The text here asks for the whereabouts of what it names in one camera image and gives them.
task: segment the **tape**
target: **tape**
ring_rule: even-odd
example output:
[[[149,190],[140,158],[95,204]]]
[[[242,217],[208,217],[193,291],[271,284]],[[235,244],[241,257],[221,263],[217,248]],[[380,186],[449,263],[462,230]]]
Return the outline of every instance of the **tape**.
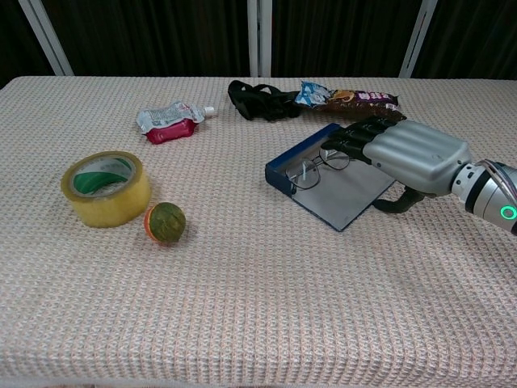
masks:
[[[123,151],[99,152],[75,163],[63,174],[61,191],[82,222],[95,228],[131,221],[151,197],[141,161]]]

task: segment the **eyeglasses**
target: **eyeglasses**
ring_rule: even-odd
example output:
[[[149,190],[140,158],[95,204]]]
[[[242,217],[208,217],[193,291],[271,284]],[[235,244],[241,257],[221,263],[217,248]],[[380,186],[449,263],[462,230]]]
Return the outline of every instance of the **eyeglasses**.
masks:
[[[343,152],[320,149],[316,158],[303,158],[285,171],[285,175],[297,188],[308,190],[322,179],[318,166],[324,164],[333,170],[343,170],[352,159]]]

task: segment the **green indicator light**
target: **green indicator light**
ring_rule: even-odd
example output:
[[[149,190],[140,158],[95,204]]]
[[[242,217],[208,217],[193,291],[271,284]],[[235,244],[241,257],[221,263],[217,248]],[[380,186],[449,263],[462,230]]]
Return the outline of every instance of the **green indicator light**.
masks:
[[[517,209],[513,206],[504,206],[501,208],[501,217],[505,220],[515,220],[517,218]]]

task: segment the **snack wrapper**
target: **snack wrapper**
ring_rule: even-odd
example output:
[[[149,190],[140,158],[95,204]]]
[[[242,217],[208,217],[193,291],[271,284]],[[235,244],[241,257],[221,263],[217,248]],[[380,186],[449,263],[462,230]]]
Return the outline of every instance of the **snack wrapper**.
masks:
[[[348,119],[362,120],[379,116],[400,121],[407,117],[401,113],[398,97],[378,91],[330,90],[315,82],[302,82],[295,104],[323,112],[342,113]]]

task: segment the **table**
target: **table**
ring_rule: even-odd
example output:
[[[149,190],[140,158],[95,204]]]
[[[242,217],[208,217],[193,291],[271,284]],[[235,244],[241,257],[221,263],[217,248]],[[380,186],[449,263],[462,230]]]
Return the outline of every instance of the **table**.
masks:
[[[370,208],[333,231],[264,166],[350,122],[244,120],[231,80],[23,77],[0,91],[0,386],[517,384],[517,239],[454,196]],[[517,166],[516,81],[308,80],[399,95],[408,118],[467,140],[476,160]],[[138,110],[175,99],[217,117],[150,144]],[[104,150],[135,154],[151,204],[183,209],[176,246],[146,237],[143,215],[108,230],[78,220],[61,176]]]

